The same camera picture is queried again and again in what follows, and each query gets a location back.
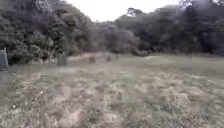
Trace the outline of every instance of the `foliage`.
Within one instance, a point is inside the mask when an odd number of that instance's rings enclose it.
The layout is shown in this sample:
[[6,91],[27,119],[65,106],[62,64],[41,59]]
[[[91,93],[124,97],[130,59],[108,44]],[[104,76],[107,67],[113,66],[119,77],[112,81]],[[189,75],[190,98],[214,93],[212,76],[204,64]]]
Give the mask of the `foliage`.
[[135,17],[123,15],[114,23],[140,38],[140,51],[223,55],[224,6],[211,0],[180,3]]
[[60,0],[2,0],[0,6],[0,49],[7,48],[10,64],[46,60],[48,55],[68,55],[86,50],[91,20]]

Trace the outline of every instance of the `grass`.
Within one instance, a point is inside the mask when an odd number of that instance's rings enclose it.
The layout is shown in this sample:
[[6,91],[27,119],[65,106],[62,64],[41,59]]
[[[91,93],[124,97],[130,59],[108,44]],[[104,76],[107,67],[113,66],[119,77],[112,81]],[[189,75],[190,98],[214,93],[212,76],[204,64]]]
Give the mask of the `grass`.
[[222,128],[223,58],[154,55],[14,67],[1,128]]

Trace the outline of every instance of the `grassy field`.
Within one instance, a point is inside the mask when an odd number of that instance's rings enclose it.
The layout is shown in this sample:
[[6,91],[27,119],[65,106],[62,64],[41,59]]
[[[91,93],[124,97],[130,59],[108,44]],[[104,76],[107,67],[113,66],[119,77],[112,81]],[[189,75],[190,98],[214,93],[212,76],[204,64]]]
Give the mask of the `grassy field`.
[[224,127],[222,58],[152,55],[12,70],[0,81],[0,128]]

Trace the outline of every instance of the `dry grass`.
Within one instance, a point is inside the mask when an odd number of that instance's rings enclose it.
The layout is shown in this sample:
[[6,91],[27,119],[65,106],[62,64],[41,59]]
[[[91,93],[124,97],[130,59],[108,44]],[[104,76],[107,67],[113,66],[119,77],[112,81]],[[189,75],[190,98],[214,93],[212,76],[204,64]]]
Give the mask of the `dry grass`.
[[18,70],[0,82],[0,127],[224,126],[221,58],[119,58],[94,65],[20,67],[30,71]]

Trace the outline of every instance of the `overcast sky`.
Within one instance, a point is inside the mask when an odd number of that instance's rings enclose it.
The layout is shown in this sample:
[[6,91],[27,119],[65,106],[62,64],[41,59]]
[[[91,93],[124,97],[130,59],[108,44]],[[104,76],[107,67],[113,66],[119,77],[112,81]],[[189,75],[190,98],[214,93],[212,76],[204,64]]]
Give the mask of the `overcast sky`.
[[178,0],[66,0],[76,6],[93,21],[115,20],[126,13],[129,7],[151,12]]

